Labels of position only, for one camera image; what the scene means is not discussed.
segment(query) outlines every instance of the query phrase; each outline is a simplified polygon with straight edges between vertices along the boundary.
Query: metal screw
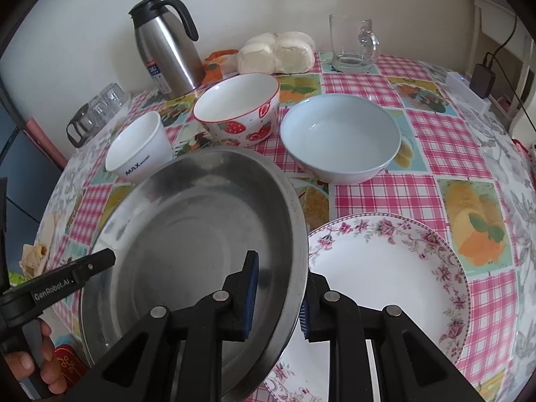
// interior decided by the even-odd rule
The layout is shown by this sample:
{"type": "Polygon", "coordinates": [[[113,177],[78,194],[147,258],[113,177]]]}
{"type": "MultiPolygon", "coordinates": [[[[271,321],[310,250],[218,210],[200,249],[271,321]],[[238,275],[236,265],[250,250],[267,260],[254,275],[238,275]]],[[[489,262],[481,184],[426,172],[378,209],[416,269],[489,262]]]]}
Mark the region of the metal screw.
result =
{"type": "Polygon", "coordinates": [[[385,311],[387,314],[393,317],[400,316],[402,314],[402,308],[399,306],[386,306],[385,311]]]}
{"type": "Polygon", "coordinates": [[[223,302],[224,300],[227,300],[228,297],[229,293],[225,290],[218,290],[212,294],[212,299],[217,300],[218,302],[223,302]]]}
{"type": "Polygon", "coordinates": [[[337,302],[340,299],[340,295],[336,291],[330,290],[324,293],[324,299],[329,302],[337,302]]]}
{"type": "Polygon", "coordinates": [[[165,307],[162,306],[155,307],[151,310],[151,316],[155,319],[160,319],[161,317],[164,317],[166,313],[167,310],[165,309],[165,307]]]}

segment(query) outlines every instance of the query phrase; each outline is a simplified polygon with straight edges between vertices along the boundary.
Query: white wall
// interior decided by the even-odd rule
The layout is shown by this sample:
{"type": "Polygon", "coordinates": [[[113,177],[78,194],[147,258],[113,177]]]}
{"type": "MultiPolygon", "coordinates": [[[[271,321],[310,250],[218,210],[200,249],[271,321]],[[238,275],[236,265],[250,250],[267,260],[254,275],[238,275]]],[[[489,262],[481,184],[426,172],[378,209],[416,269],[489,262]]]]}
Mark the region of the white wall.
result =
{"type": "MultiPolygon", "coordinates": [[[[128,11],[139,0],[40,0],[0,60],[20,111],[33,116],[58,149],[73,147],[65,126],[109,82],[151,87],[128,11]]],[[[199,30],[202,57],[239,48],[265,31],[302,30],[330,49],[328,15],[372,17],[382,51],[464,69],[472,0],[182,0],[199,30]]]]}

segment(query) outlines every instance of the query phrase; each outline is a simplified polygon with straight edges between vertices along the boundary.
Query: power adapter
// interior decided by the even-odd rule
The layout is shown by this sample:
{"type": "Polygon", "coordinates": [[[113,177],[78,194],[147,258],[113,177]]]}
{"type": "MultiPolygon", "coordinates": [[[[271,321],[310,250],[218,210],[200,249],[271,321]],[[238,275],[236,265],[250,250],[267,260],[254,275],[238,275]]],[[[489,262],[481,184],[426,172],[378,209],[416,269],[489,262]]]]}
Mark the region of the power adapter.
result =
{"type": "Polygon", "coordinates": [[[469,87],[480,98],[487,98],[491,93],[493,83],[495,83],[495,77],[495,73],[491,69],[478,63],[474,67],[469,87]]]}

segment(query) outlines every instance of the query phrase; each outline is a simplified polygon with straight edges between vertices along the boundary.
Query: white bowl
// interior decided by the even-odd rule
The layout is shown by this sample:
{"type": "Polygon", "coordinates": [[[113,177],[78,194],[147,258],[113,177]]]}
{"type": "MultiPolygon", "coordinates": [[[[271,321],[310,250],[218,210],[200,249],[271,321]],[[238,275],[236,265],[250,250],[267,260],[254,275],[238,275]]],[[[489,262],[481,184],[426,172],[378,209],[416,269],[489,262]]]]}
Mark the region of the white bowl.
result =
{"type": "Polygon", "coordinates": [[[386,167],[400,149],[400,129],[367,99],[328,93],[301,101],[281,123],[294,160],[326,183],[357,184],[386,167]]]}
{"type": "Polygon", "coordinates": [[[211,87],[197,100],[194,117],[222,145],[248,147],[277,125],[279,81],[270,74],[243,74],[211,87]]]}

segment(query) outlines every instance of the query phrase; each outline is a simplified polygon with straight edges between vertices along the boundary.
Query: white plate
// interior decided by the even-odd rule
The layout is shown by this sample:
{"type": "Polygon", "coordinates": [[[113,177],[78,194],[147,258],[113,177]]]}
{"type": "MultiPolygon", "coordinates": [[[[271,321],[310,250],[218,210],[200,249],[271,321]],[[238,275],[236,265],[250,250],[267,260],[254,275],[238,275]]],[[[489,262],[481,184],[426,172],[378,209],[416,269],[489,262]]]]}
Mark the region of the white plate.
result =
{"type": "MultiPolygon", "coordinates": [[[[309,234],[309,266],[360,306],[401,306],[458,361],[471,320],[467,278],[449,245],[427,226],[385,213],[342,217],[309,234]]],[[[375,375],[370,350],[369,362],[375,375]]],[[[298,324],[264,383],[282,402],[328,402],[329,342],[307,342],[298,324]]]]}

